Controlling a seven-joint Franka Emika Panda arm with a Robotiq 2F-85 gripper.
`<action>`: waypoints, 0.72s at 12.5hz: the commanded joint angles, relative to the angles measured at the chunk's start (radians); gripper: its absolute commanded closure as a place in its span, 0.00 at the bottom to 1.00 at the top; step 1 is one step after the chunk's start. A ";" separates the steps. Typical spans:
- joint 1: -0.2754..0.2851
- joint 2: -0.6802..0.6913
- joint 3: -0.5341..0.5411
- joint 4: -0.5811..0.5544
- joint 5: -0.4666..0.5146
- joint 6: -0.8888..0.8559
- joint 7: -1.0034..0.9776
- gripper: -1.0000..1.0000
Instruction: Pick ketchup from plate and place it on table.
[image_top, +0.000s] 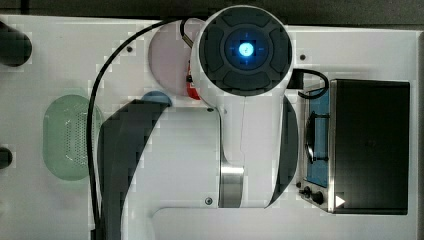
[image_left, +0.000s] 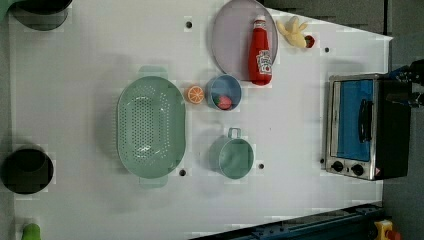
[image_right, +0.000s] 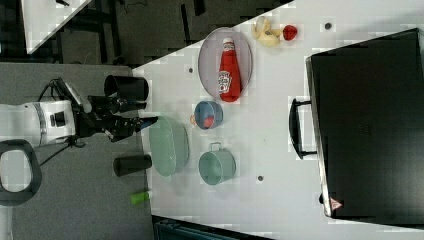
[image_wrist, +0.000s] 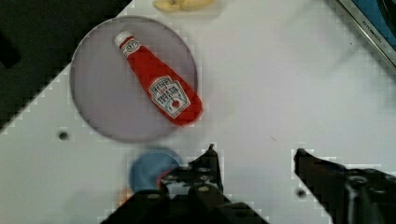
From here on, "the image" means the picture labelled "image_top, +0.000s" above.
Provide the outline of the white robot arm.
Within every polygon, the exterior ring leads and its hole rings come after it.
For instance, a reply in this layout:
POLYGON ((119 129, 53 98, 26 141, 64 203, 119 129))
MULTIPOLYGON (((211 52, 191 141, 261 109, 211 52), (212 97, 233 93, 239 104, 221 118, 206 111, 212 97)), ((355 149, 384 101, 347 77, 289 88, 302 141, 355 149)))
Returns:
POLYGON ((151 219, 166 208, 266 208, 283 185, 283 100, 293 74, 286 27, 253 6, 207 19, 191 52, 200 99, 219 118, 219 145, 194 160, 140 161, 169 98, 151 92, 101 127, 104 240, 153 240, 151 219))

